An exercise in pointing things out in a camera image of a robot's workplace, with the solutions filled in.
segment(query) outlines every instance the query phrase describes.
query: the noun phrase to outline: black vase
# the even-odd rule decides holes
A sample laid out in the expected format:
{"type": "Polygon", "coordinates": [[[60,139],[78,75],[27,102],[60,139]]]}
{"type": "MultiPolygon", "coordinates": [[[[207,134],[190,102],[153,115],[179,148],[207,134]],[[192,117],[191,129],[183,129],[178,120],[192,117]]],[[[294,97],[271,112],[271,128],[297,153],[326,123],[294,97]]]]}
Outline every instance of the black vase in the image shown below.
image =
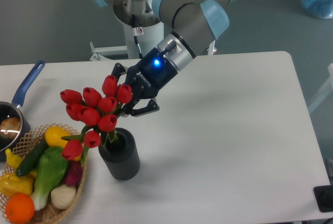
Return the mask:
{"type": "Polygon", "coordinates": [[[137,174],[140,159],[132,134],[122,128],[116,128],[116,132],[119,141],[110,143],[107,140],[98,150],[112,176],[125,181],[137,174]]]}

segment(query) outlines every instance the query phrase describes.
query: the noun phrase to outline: blue led light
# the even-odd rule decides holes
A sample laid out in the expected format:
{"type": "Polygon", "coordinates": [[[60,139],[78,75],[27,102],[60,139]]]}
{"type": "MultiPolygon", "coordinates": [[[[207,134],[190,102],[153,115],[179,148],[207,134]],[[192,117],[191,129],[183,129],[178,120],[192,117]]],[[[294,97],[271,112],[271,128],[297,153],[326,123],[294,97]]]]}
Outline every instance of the blue led light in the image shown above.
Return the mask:
{"type": "Polygon", "coordinates": [[[154,59],[154,66],[155,67],[160,67],[161,66],[161,61],[160,60],[158,60],[158,59],[154,59]]]}

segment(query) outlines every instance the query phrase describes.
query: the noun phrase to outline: white table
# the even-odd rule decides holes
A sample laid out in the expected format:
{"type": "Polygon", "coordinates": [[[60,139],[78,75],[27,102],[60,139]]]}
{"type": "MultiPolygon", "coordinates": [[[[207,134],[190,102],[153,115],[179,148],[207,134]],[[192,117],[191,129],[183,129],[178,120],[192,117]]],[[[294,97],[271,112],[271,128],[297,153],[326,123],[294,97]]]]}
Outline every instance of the white table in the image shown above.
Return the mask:
{"type": "MultiPolygon", "coordinates": [[[[23,115],[33,128],[57,122],[80,130],[59,92],[86,86],[101,92],[114,63],[46,64],[23,115]]],[[[12,99],[32,66],[0,67],[0,101],[12,99]]],[[[329,180],[288,53],[197,57],[157,100],[159,112],[118,122],[136,139],[139,173],[117,181],[91,150],[84,190],[62,223],[243,224],[333,216],[316,205],[313,188],[329,180]]]]}

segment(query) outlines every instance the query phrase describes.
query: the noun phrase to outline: yellow bell pepper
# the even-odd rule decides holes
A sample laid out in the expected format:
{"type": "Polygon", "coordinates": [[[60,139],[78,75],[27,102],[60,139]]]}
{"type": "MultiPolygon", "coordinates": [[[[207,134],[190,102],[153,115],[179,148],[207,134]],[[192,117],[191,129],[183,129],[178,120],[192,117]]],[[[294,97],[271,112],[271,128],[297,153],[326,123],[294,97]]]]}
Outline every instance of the yellow bell pepper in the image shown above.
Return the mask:
{"type": "MultiPolygon", "coordinates": [[[[70,136],[71,134],[58,126],[51,126],[45,131],[45,140],[50,147],[58,146],[64,148],[68,141],[61,139],[63,136],[70,136]]],[[[75,157],[74,161],[80,161],[81,155],[75,157]]]]}
{"type": "Polygon", "coordinates": [[[17,177],[15,173],[0,176],[0,192],[12,198],[17,193],[32,194],[34,180],[30,176],[17,177]]]}
{"type": "MultiPolygon", "coordinates": [[[[20,165],[20,163],[22,162],[23,158],[21,156],[13,154],[9,148],[6,149],[5,152],[6,152],[6,156],[7,156],[8,165],[16,170],[18,168],[18,166],[20,165]]],[[[33,178],[36,178],[36,176],[37,176],[36,169],[32,170],[29,173],[29,175],[32,176],[33,178]]]]}

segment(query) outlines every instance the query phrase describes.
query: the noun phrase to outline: saucepan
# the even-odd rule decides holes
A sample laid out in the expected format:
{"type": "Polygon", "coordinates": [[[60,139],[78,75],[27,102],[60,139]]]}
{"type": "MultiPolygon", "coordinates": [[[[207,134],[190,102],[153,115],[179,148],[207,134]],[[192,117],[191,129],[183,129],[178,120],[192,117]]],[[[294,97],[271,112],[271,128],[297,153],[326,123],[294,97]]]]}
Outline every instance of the saucepan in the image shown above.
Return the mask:
{"type": "Polygon", "coordinates": [[[15,147],[20,138],[31,130],[29,123],[23,117],[19,108],[23,106],[28,88],[44,66],[44,61],[40,60],[36,62],[17,89],[11,103],[0,102],[0,161],[6,160],[5,150],[15,147]]]}

